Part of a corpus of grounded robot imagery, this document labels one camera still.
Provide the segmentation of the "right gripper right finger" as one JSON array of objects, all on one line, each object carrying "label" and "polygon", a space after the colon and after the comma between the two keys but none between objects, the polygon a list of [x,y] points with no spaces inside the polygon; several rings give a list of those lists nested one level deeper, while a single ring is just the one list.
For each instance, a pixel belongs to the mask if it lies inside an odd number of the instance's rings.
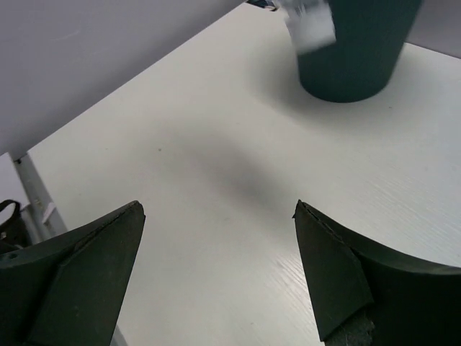
[{"label": "right gripper right finger", "polygon": [[293,216],[325,345],[458,345],[460,269],[404,254],[300,201]]}]

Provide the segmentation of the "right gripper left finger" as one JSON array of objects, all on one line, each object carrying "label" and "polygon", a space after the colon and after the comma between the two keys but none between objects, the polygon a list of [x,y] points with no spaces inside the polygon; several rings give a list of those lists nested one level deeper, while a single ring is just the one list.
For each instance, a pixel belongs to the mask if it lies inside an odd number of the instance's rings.
[{"label": "right gripper left finger", "polygon": [[1,344],[109,345],[145,220],[132,201],[38,244],[1,251]]}]

